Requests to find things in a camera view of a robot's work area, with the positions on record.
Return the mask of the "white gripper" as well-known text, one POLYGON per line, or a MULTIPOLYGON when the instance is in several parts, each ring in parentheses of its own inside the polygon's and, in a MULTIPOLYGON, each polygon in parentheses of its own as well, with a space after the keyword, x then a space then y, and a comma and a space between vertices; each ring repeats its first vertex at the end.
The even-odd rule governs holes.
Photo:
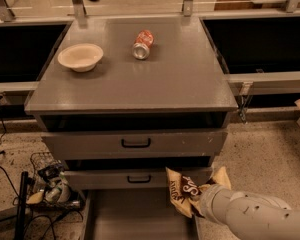
POLYGON ((202 216, 214 223, 226 222, 226 207, 230 202, 232 191, 224 186, 210 186, 199 199, 199 211, 202 216))

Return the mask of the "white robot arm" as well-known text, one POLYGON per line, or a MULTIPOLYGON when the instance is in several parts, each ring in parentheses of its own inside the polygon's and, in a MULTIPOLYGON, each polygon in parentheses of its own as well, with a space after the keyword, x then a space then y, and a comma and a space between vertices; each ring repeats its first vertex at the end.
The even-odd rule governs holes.
POLYGON ((207 220, 226 225, 240 240, 300 240, 300 210, 282 199, 212 185, 199 208, 207 220))

